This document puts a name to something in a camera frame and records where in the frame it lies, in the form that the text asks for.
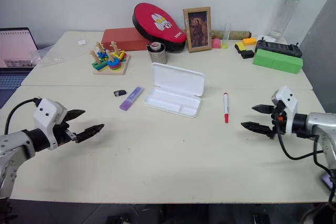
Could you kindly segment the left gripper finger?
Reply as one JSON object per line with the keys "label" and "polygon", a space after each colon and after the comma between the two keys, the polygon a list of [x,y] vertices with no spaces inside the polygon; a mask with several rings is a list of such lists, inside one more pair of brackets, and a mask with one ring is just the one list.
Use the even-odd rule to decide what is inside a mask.
{"label": "left gripper finger", "polygon": [[70,110],[66,113],[64,117],[64,122],[68,122],[73,119],[76,119],[77,117],[81,116],[84,113],[85,113],[85,110],[79,110],[79,109]]}
{"label": "left gripper finger", "polygon": [[104,127],[104,124],[94,125],[86,128],[83,132],[76,134],[76,143],[81,143],[96,134],[98,134]]}

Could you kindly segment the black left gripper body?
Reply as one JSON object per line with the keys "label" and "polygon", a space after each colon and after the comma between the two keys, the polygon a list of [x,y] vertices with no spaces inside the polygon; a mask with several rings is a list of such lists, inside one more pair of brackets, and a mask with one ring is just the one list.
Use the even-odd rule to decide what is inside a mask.
{"label": "black left gripper body", "polygon": [[69,124],[67,122],[56,124],[53,127],[53,134],[57,141],[58,146],[62,146],[71,141],[78,143],[77,135],[69,131],[68,128],[69,128]]}

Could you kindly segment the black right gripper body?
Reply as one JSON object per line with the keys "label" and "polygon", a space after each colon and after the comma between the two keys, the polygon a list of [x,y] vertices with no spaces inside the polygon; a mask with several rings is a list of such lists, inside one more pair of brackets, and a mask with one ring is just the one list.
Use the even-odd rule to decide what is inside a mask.
{"label": "black right gripper body", "polygon": [[276,135],[284,135],[286,132],[287,124],[287,113],[285,112],[285,104],[283,102],[278,102],[271,109],[271,119],[273,127],[270,131],[269,138],[273,139]]}

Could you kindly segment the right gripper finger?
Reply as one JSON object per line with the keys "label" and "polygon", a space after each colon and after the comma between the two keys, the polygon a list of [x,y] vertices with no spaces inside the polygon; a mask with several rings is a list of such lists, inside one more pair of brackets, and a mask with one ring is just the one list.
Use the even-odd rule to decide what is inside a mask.
{"label": "right gripper finger", "polygon": [[274,136],[273,130],[271,130],[270,127],[266,125],[261,125],[255,122],[242,122],[241,126],[249,131],[252,131],[258,134],[263,134],[263,135],[266,135],[267,137]]}
{"label": "right gripper finger", "polygon": [[252,109],[262,114],[273,114],[275,107],[273,105],[259,104],[253,106]]}

